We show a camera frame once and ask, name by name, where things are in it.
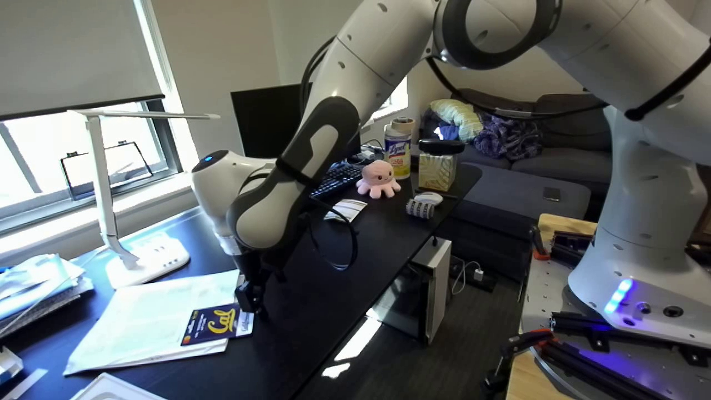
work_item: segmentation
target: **floor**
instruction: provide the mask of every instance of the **floor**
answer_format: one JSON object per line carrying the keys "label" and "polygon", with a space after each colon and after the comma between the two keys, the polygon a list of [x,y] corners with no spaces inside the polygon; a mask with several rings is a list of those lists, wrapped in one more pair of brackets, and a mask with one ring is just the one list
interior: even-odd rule
{"label": "floor", "polygon": [[493,291],[467,285],[449,298],[446,317],[429,347],[382,324],[346,373],[312,381],[300,398],[487,398],[482,378],[496,366],[506,337],[516,335],[519,306],[517,285],[508,280],[500,280]]}

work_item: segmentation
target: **stuffed animal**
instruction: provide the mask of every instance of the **stuffed animal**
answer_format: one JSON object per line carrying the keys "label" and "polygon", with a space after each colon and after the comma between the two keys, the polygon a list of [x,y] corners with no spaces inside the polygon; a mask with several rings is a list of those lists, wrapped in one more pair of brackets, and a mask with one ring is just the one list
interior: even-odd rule
{"label": "stuffed animal", "polygon": [[358,193],[369,193],[371,198],[392,198],[400,192],[398,181],[392,177],[392,167],[387,160],[372,160],[371,164],[362,167],[362,177],[356,182]]}

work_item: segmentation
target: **black desk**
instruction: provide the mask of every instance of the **black desk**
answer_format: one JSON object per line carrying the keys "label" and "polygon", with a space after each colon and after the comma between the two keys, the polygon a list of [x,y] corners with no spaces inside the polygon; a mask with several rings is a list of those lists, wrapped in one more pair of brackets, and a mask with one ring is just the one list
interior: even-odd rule
{"label": "black desk", "polygon": [[[230,340],[225,353],[110,368],[109,373],[170,400],[292,398],[348,337],[367,310],[476,181],[476,174],[460,174],[445,212],[432,221],[416,221],[403,213],[409,188],[391,200],[371,200],[356,221],[358,263],[345,273],[330,268],[311,241],[302,238],[283,268],[286,282],[269,282],[267,310],[271,322],[258,324],[249,337]],[[221,253],[208,222],[195,210],[130,235],[127,242],[155,231],[180,238],[191,253],[191,263],[163,280],[232,268],[232,261]],[[97,376],[65,378],[61,371],[69,353],[101,316],[112,294],[101,268],[107,261],[109,253],[78,258],[78,265],[87,267],[95,291],[7,337],[3,344],[25,360],[26,373],[49,368],[26,392],[26,398],[70,398]]]}

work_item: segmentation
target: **desk lamp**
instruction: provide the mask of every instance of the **desk lamp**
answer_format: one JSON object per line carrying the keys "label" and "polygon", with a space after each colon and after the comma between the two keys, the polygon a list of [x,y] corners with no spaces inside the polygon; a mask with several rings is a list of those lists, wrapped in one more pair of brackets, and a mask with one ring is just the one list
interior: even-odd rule
{"label": "desk lamp", "polygon": [[142,285],[155,280],[169,272],[175,272],[189,263],[189,253],[180,241],[169,235],[157,235],[137,247],[119,245],[112,203],[110,203],[110,184],[109,184],[109,167],[103,154],[103,135],[101,135],[101,121],[103,117],[185,117],[185,121],[217,121],[215,113],[203,116],[187,116],[187,113],[159,113],[159,111],[73,111],[85,116],[85,126],[90,140],[90,160],[93,160],[93,193],[97,206],[97,222],[101,242],[115,253],[107,263],[107,278],[112,290]]}

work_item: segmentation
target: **window blind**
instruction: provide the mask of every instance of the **window blind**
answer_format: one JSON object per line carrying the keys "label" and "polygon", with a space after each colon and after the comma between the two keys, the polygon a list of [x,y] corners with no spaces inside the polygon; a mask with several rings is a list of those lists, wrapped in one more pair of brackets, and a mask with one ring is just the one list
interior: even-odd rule
{"label": "window blind", "polygon": [[157,95],[132,0],[1,0],[0,121]]}

